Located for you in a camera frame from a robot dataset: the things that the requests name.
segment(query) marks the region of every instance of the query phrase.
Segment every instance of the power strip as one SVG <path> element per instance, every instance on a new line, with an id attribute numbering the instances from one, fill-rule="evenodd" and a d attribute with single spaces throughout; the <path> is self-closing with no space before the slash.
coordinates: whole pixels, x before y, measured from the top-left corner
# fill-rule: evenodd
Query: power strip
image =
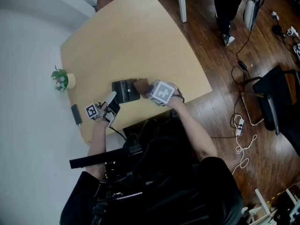
<path id="1" fill-rule="evenodd" d="M 240 136 L 240 134 L 242 133 L 243 127 L 244 127 L 244 120 L 241 118 L 239 120 L 238 128 L 236 131 L 236 136 Z"/>

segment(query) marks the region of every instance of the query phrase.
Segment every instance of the sneaker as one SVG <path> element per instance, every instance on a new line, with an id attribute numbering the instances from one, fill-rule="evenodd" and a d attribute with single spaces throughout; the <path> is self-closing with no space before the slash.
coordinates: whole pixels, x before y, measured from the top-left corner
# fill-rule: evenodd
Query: sneaker
<path id="1" fill-rule="evenodd" d="M 222 34 L 222 37 L 223 37 L 225 46 L 230 45 L 235 40 L 235 38 L 233 36 L 230 36 L 230 34 Z"/>

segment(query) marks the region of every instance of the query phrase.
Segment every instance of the chair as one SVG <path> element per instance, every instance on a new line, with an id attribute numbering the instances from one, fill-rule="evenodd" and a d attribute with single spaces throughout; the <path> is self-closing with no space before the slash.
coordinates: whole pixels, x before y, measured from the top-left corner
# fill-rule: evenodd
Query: chair
<path id="1" fill-rule="evenodd" d="M 291 93 L 285 79 L 286 74 L 295 77 L 297 102 L 292 103 Z M 282 71 L 280 66 L 273 68 L 256 84 L 253 85 L 254 93 L 241 94 L 247 116 L 252 126 L 264 121 L 267 130 L 282 133 L 295 148 L 300 156 L 300 78 L 295 70 Z M 252 94 L 257 96 L 263 119 L 253 123 L 245 103 L 244 96 Z"/>

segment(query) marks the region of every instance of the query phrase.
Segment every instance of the white pot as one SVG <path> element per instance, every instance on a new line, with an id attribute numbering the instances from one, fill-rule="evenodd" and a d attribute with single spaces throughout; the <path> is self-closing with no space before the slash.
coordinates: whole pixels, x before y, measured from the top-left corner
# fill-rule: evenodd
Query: white pot
<path id="1" fill-rule="evenodd" d="M 76 85 L 76 79 L 75 79 L 75 76 L 74 76 L 73 73 L 68 73 L 67 74 L 67 80 L 68 80 L 67 89 L 74 88 L 75 85 Z"/>

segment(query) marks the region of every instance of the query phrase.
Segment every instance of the wooden table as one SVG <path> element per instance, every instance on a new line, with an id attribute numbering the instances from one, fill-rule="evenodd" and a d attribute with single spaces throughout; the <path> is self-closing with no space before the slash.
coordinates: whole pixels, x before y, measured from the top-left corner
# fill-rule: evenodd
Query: wooden table
<path id="1" fill-rule="evenodd" d="M 99 10 L 61 46 L 62 66 L 75 74 L 68 91 L 82 117 L 82 137 L 90 141 L 92 125 L 84 108 L 103 102 L 112 82 L 129 78 L 161 79 L 176 84 L 186 101 L 211 91 L 187 40 L 157 0 L 114 0 Z M 121 104 L 113 123 L 120 130 L 165 112 L 153 102 Z"/>

